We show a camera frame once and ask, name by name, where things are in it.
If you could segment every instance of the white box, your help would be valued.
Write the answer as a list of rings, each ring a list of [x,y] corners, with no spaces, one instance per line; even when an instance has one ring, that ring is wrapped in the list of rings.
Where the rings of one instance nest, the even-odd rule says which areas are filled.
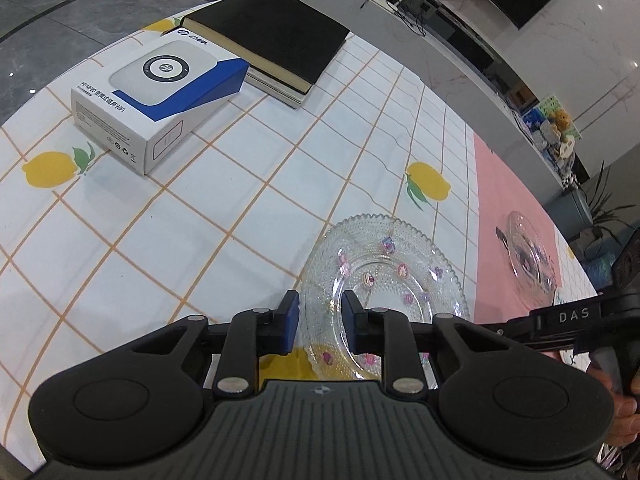
[[[93,72],[71,89],[74,121],[147,174],[229,96],[249,64],[178,28]]]

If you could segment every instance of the black book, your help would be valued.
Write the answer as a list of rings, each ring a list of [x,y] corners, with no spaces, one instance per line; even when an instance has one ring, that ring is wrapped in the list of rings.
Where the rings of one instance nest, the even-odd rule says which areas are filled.
[[[221,0],[182,26],[306,94],[349,32],[300,0]]]

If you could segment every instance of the clear glass plate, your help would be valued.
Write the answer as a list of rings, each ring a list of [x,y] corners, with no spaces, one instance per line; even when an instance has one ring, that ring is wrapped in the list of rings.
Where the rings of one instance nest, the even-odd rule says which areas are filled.
[[[522,213],[511,211],[507,216],[506,237],[523,302],[530,308],[552,305],[556,274],[538,230]]]
[[[439,312],[470,319],[456,273],[424,234],[386,215],[343,220],[309,256],[300,293],[302,343],[323,380],[380,378],[379,357],[347,347],[340,297],[350,289],[365,308],[392,308],[410,321],[431,322]],[[434,388],[428,356],[421,359]]]

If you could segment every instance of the human hand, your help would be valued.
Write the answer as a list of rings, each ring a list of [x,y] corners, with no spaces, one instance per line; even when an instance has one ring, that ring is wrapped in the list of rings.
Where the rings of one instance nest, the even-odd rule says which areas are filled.
[[[633,397],[612,392],[611,378],[595,362],[591,362],[587,373],[599,380],[613,397],[614,419],[605,442],[616,447],[631,444],[640,433],[640,414],[636,414],[638,408],[636,400]],[[640,370],[631,381],[631,390],[636,395],[640,394]]]

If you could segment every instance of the book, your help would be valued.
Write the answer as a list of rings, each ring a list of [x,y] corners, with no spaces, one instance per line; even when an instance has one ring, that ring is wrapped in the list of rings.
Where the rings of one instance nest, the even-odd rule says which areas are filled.
[[[300,108],[306,98],[306,94],[300,93],[252,67],[247,70],[244,80],[292,108]]]
[[[182,26],[302,94],[349,32],[300,0],[221,0],[187,14]]]

